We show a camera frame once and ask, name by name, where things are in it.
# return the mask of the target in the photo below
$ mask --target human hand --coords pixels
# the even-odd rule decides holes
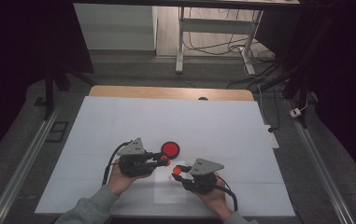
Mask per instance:
[[[217,179],[218,182],[216,184],[225,188],[224,182],[220,178]],[[233,214],[233,212],[227,206],[226,195],[224,191],[213,189],[208,194],[200,194],[196,192],[193,192],[193,194],[197,195],[201,201],[203,201],[204,205],[216,216],[218,216],[222,222],[227,220]]]
[[[120,170],[120,166],[118,165],[119,160],[115,160],[113,164],[113,168],[111,170],[110,177],[108,178],[107,186],[110,188],[111,192],[115,195],[120,196],[123,192],[125,192],[129,187],[140,178],[145,178],[151,175],[141,175],[135,177],[129,177],[123,175]]]

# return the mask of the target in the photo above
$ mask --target metal bracket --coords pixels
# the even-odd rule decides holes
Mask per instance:
[[[191,175],[207,175],[215,171],[221,170],[224,168],[224,165],[216,163],[214,161],[207,161],[201,158],[198,158],[192,169],[190,170]]]
[[[145,154],[145,149],[143,148],[142,139],[140,137],[136,138],[126,147],[123,147],[117,152],[118,156],[122,155],[143,155]]]

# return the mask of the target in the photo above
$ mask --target small red part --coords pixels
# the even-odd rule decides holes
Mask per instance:
[[[181,167],[180,166],[175,166],[175,168],[172,170],[174,175],[180,175],[181,173]]]

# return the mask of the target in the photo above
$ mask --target metal stand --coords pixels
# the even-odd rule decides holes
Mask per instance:
[[[253,21],[221,21],[209,19],[184,18],[184,7],[180,8],[178,29],[178,53],[176,73],[183,72],[183,34],[184,32],[213,33],[213,34],[237,34],[248,35],[247,43],[242,49],[242,57],[250,75],[255,75],[253,65],[249,57],[250,45],[256,34],[262,11],[256,10]]]

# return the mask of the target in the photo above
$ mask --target metal frame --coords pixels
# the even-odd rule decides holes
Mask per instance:
[[[52,127],[53,122],[61,110],[61,105],[64,101],[66,93],[61,92],[61,96],[56,100],[57,105],[55,109],[50,114],[48,120],[43,120],[40,127],[37,130],[37,133],[32,140],[29,147],[26,149],[25,154],[23,155],[18,167],[15,169],[14,174],[9,179],[6,188],[4,189],[2,195],[0,196],[0,223],[3,223],[9,209],[15,201],[18,193],[21,190],[21,186],[26,179],[26,176],[29,174],[30,169],[37,157],[37,154],[41,147],[43,146],[44,141],[46,140],[47,134]]]
[[[209,7],[209,8],[230,8],[230,9],[247,9],[247,10],[278,10],[293,11],[302,10],[305,7],[314,7],[314,4],[305,6],[302,0],[300,4],[278,3],[273,2],[248,2],[234,0],[74,0],[74,3],[85,4],[105,4],[105,5],[126,5],[126,6],[158,6],[158,7]]]
[[[256,34],[262,11],[255,10],[253,21],[221,21],[208,19],[184,18],[184,7],[180,7],[179,29],[178,29],[178,52],[176,73],[183,72],[183,34],[184,32],[214,33],[214,34],[237,34],[248,35],[244,48],[241,48],[241,55],[248,71],[248,75],[255,75],[253,65],[250,62],[249,50],[253,38]]]
[[[291,105],[290,101],[285,100],[285,104],[289,108],[293,109],[293,106]],[[347,207],[347,204],[340,193],[340,190],[335,185],[332,176],[330,175],[325,163],[323,162],[322,157],[317,149],[317,146],[312,140],[311,134],[308,132],[307,129],[303,128],[298,119],[294,120],[294,125],[304,145],[306,146],[308,156],[314,164],[315,170],[318,173],[318,177],[320,178],[320,181],[322,182],[326,193],[330,197],[330,201],[333,207],[335,208],[335,212],[338,218],[340,219],[340,222],[344,224],[354,224],[355,221],[353,220],[352,214],[350,213],[349,208]]]

